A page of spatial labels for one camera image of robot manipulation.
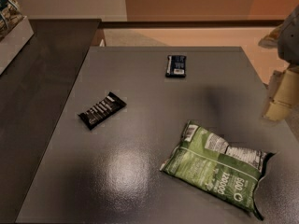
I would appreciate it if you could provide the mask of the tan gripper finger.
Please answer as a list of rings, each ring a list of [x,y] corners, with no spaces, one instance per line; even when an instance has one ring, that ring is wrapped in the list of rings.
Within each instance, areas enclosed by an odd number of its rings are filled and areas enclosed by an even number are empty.
[[[299,68],[292,67],[274,71],[268,84],[263,117],[272,121],[287,118],[292,109],[299,105]]]
[[[258,43],[258,45],[264,49],[276,49],[278,47],[278,39],[280,37],[283,25],[280,24],[268,35],[264,36]]]

